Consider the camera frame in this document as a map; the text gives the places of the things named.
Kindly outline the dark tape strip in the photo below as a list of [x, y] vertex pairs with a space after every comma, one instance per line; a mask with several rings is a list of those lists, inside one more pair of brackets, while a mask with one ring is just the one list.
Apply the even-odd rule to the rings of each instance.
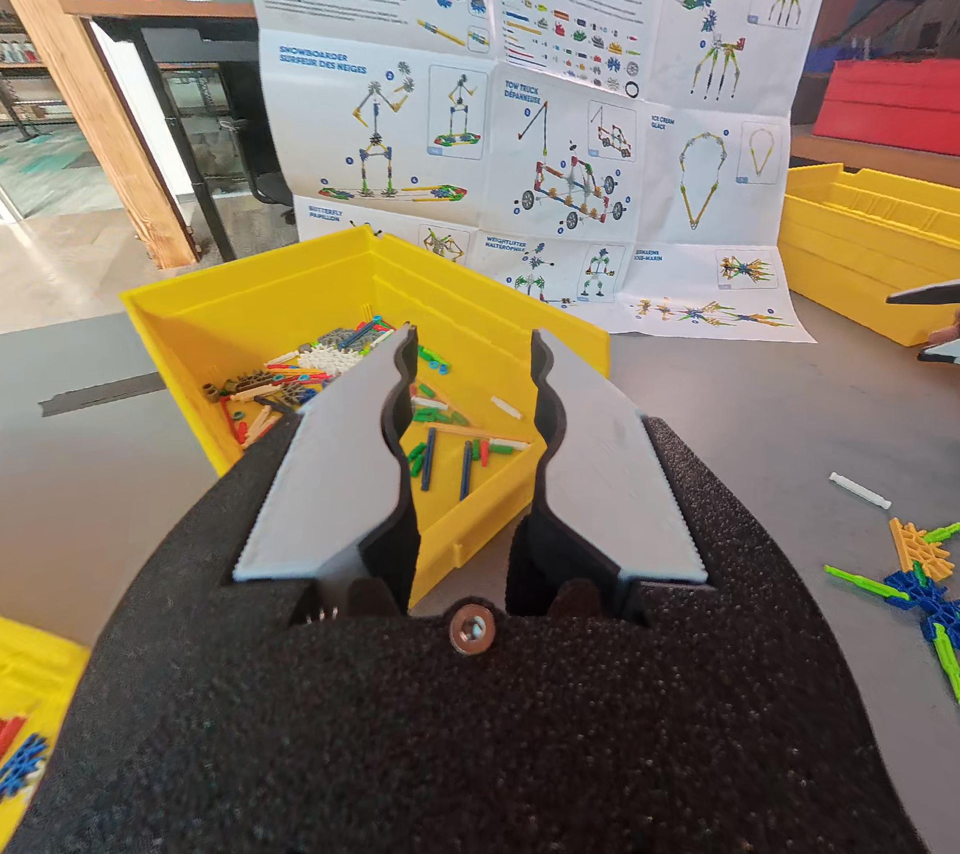
[[60, 392], [39, 404], [41, 417], [60, 416], [89, 408], [133, 399], [167, 388], [162, 376], [149, 372], [87, 388]]

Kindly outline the printed instruction sheet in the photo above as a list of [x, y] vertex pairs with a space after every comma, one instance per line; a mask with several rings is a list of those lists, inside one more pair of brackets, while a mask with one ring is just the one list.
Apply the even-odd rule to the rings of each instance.
[[610, 333], [812, 343], [777, 243], [822, 0], [253, 0], [301, 240], [366, 225]]

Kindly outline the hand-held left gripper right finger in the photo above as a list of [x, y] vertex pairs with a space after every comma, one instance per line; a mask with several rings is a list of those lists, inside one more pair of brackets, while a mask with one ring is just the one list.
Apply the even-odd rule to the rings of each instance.
[[648, 418], [545, 328], [532, 333], [531, 378], [546, 449], [510, 546], [506, 612], [647, 620], [644, 586], [705, 586]]

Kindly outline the yellow plastic bin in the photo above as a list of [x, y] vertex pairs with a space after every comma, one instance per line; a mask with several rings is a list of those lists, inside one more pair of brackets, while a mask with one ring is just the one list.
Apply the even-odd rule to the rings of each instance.
[[789, 289], [902, 346], [954, 322], [955, 305], [887, 296], [959, 276], [959, 190], [842, 164], [789, 171], [778, 250]]
[[414, 476], [421, 546], [411, 594], [420, 602], [531, 502], [546, 445], [534, 427], [534, 329], [545, 328], [602, 376], [610, 335], [468, 268], [367, 227], [141, 287], [121, 296], [166, 387], [219, 475], [257, 446], [277, 414], [253, 400], [246, 377], [294, 365], [276, 357], [404, 322], [424, 352], [416, 384], [449, 406], [437, 424], [429, 488]]
[[1, 619], [1, 768], [32, 733], [50, 743], [41, 777], [17, 797], [1, 801], [2, 848], [42, 780], [89, 657], [89, 650], [81, 645]]

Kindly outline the wooden beam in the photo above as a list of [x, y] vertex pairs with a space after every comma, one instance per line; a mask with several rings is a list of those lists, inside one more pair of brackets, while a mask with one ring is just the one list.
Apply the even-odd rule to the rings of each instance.
[[183, 214], [93, 33], [61, 0], [10, 0], [159, 269], [196, 263]]

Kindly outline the red box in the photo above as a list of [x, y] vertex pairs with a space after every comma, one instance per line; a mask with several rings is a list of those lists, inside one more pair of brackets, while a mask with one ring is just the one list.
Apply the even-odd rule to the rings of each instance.
[[845, 60], [835, 64], [815, 136], [959, 154], [959, 60]]

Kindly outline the wooden shelf board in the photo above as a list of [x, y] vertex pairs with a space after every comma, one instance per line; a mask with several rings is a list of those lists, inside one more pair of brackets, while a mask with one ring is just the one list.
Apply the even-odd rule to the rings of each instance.
[[792, 126], [791, 153], [820, 163], [842, 163], [954, 187], [959, 183], [957, 155], [817, 136], [811, 125]]

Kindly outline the pile of toy building pieces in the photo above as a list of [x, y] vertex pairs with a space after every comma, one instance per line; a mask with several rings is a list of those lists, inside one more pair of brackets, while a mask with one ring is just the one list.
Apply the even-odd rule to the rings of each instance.
[[[244, 450], [262, 437], [284, 414], [298, 414], [321, 391], [370, 356], [395, 331], [380, 315], [354, 329], [334, 328], [315, 341], [270, 359], [260, 368], [221, 383], [206, 382], [199, 391], [225, 419], [234, 444]], [[412, 421], [429, 430], [465, 439], [460, 497], [471, 491], [469, 470], [487, 466], [493, 455], [510, 456], [531, 447], [531, 441], [498, 436], [485, 430], [461, 404], [439, 392], [426, 376], [450, 374], [449, 361], [430, 347], [417, 348], [417, 376], [409, 386]]]

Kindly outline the brown top table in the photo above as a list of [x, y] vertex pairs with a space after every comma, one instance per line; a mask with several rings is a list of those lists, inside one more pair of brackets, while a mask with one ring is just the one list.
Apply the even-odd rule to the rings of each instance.
[[[225, 128], [239, 152], [246, 183], [256, 200], [281, 205], [285, 222], [294, 224], [293, 198], [280, 171], [263, 97], [258, 21], [252, 5], [186, 0], [58, 2], [63, 12], [92, 21], [112, 41], [133, 45], [222, 261], [234, 261], [237, 254], [208, 181], [199, 169], [183, 117], [164, 80], [163, 67], [212, 64], [218, 69], [227, 101]], [[186, 60], [157, 58], [145, 32], [174, 30], [196, 33], [198, 44], [211, 45], [213, 51]]]

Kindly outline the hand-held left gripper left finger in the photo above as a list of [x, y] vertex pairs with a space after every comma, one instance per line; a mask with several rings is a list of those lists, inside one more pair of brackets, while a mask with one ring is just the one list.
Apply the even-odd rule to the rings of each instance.
[[408, 612], [419, 529], [401, 441], [412, 422], [418, 337], [406, 322], [300, 415], [232, 573], [308, 581], [328, 608], [379, 580]]

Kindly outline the orange fan connector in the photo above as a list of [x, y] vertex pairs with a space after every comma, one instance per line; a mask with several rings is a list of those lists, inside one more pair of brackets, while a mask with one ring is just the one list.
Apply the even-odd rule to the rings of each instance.
[[897, 518], [889, 520], [889, 529], [894, 542], [898, 569], [905, 573], [921, 569], [935, 583], [941, 583], [954, 574], [955, 564], [951, 553], [941, 541], [928, 541], [930, 534], [919, 530], [912, 523], [902, 523]]

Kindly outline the grey desk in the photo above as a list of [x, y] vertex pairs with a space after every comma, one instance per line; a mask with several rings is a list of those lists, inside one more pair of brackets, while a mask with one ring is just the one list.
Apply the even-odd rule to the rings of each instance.
[[[896, 565], [883, 512], [958, 520], [958, 367], [801, 297], [815, 344], [615, 335], [611, 380], [746, 506], [829, 620], [895, 787], [932, 852], [958, 852], [958, 706], [914, 612], [829, 577]], [[122, 313], [2, 335], [1, 609], [89, 646], [215, 479], [167, 391], [43, 416], [57, 395], [155, 371]]]

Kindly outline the white rod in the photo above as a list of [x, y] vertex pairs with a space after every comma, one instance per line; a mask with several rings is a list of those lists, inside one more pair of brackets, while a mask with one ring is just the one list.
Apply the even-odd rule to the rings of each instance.
[[846, 476], [840, 475], [837, 472], [832, 472], [828, 480], [834, 484], [837, 488], [842, 488], [846, 492], [851, 493], [860, 500], [865, 501], [884, 512], [888, 512], [892, 507], [891, 500], [883, 497], [882, 495], [872, 491], [870, 488], [866, 488], [857, 482], [847, 478]]

